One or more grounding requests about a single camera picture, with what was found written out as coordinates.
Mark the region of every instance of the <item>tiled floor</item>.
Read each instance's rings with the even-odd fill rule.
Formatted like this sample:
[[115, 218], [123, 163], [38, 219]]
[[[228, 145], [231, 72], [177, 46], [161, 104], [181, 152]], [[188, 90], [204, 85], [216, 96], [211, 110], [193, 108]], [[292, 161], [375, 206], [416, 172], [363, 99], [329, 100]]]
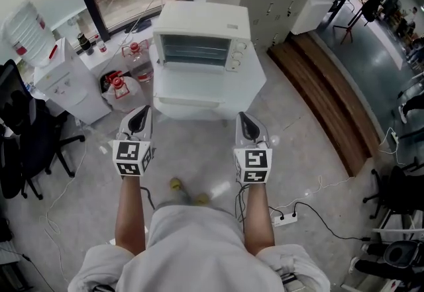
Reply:
[[[260, 60], [268, 81], [249, 112], [268, 127], [270, 135], [280, 137], [267, 184], [269, 203], [277, 207], [317, 190], [320, 175], [326, 185], [346, 179], [347, 174], [323, 129], [297, 91], [266, 55], [261, 54]], [[60, 227], [60, 234], [54, 234], [42, 217], [70, 180], [58, 161], [52, 166], [52, 175], [39, 177], [44, 200], [37, 200], [29, 191], [27, 200], [18, 196], [2, 202], [2, 209], [11, 221], [17, 250], [33, 260], [57, 292], [65, 291], [67, 283], [60, 273], [58, 248], [44, 229], [60, 247], [67, 280], [71, 280], [80, 268], [88, 248], [114, 238], [121, 179], [112, 165], [111, 148], [107, 142], [114, 138], [121, 117], [118, 113], [111, 113], [93, 126], [84, 128], [87, 136], [85, 159], [74, 182], [49, 214]], [[232, 159], [234, 122], [173, 121], [158, 114], [155, 120], [157, 151], [142, 179], [142, 184], [151, 190], [154, 203], [170, 197], [168, 181], [178, 176], [191, 194], [207, 192], [213, 197], [214, 205], [233, 213], [239, 189]], [[64, 136], [77, 133], [80, 133], [79, 129], [69, 119]], [[81, 161], [85, 145], [76, 142], [66, 147], [73, 168]], [[104, 154], [100, 146], [108, 152]], [[375, 222], [369, 220], [368, 215], [375, 205], [373, 202], [362, 204], [362, 198], [376, 190], [370, 175], [372, 167], [370, 160], [358, 177], [321, 190], [304, 201], [316, 208], [337, 234], [370, 235]], [[146, 226], [149, 227], [153, 211], [144, 192], [142, 195]], [[282, 211], [288, 213], [292, 207]], [[350, 259], [358, 253], [361, 243], [335, 238], [307, 207], [300, 206], [298, 213], [297, 223], [275, 229], [277, 244], [305, 246], [334, 284], [333, 291], [340, 291], [338, 285], [345, 280]], [[41, 291], [47, 290], [28, 263], [23, 262], [22, 267], [31, 283]], [[354, 276], [354, 279], [360, 280], [361, 276]]]
[[[353, 42], [350, 43], [347, 38], [346, 42], [340, 45], [345, 30], [333, 30], [333, 25], [346, 26], [352, 17], [349, 7], [345, 5], [330, 25], [323, 21], [316, 32], [348, 70], [384, 132], [392, 127], [401, 136], [423, 128], [422, 111], [410, 112], [407, 124], [401, 123], [398, 113], [398, 106], [401, 103], [423, 90], [416, 85], [398, 99], [401, 91], [405, 91], [416, 82], [416, 80], [411, 81], [411, 78], [417, 72], [414, 72], [406, 62], [399, 70], [386, 47], [372, 33], [370, 27], [364, 26], [362, 21], [358, 21], [352, 30]], [[388, 39], [394, 40], [394, 36], [388, 33]], [[414, 156], [418, 156], [421, 162], [424, 161], [424, 143], [420, 142], [423, 138], [424, 136], [403, 139], [399, 144], [399, 161], [410, 163]], [[389, 140], [394, 151], [395, 145], [391, 138]]]

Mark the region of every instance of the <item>person in background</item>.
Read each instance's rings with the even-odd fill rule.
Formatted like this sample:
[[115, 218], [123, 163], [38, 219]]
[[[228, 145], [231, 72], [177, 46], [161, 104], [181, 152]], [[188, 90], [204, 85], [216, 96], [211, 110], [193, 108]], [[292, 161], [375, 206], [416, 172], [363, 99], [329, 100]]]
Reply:
[[408, 112], [413, 110], [413, 109], [424, 109], [424, 93], [412, 97], [406, 103], [404, 103], [404, 104], [402, 104], [398, 107], [399, 114], [400, 114], [400, 120], [402, 120], [402, 122], [404, 124], [407, 123], [406, 116], [407, 116]]
[[403, 32], [412, 25], [415, 20], [415, 16], [417, 15], [418, 9], [417, 7], [412, 8], [412, 11], [409, 11], [406, 16], [404, 16], [396, 29], [396, 34], [399, 36], [403, 36]]
[[417, 38], [411, 44], [411, 51], [406, 56], [406, 61], [413, 64], [424, 59], [424, 39]]
[[176, 200], [157, 206], [146, 243], [140, 178], [123, 178], [116, 246], [89, 249], [69, 292], [283, 292], [287, 273], [308, 291], [330, 291], [302, 246], [275, 245], [265, 184], [248, 188], [244, 234], [232, 214], [205, 206], [205, 194], [192, 201], [177, 178], [170, 187]]

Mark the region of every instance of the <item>wooden platform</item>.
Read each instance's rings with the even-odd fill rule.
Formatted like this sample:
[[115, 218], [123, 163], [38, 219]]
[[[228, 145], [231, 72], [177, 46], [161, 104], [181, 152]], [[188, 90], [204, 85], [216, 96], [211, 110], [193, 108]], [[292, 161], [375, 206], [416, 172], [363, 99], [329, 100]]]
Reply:
[[268, 54], [313, 111], [349, 176], [358, 174], [380, 142], [364, 107], [336, 65], [307, 33], [271, 47]]

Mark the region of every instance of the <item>oven knob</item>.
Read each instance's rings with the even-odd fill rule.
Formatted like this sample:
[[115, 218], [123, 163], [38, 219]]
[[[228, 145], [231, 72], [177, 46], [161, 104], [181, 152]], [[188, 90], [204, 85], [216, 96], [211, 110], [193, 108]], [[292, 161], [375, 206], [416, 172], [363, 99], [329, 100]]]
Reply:
[[231, 69], [232, 69], [232, 70], [237, 69], [239, 66], [240, 66], [240, 62], [239, 62], [238, 60], [233, 60], [233, 61], [231, 62]]
[[237, 46], [236, 46], [236, 50], [238, 50], [238, 51], [244, 51], [244, 50], [246, 50], [246, 44], [245, 43], [243, 43], [243, 42], [239, 42], [238, 44], [237, 44]]
[[233, 53], [233, 59], [240, 60], [241, 58], [243, 58], [243, 53], [242, 52], [234, 52]]

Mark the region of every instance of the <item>power strip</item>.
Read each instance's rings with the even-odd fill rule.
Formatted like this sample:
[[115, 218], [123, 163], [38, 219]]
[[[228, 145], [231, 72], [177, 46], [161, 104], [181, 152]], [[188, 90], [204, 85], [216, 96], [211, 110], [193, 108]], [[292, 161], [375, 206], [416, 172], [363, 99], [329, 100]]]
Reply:
[[392, 138], [393, 138], [393, 140], [395, 141], [395, 143], [396, 143], [396, 144], [399, 144], [399, 138], [398, 138], [398, 136], [396, 135], [396, 132], [392, 132], [391, 134], [392, 134]]
[[293, 217], [293, 213], [288, 213], [284, 215], [284, 219], [280, 220], [281, 216], [274, 217], [274, 223], [272, 224], [273, 227], [279, 227], [287, 224], [292, 224], [293, 222], [297, 221], [297, 213], [296, 216]]

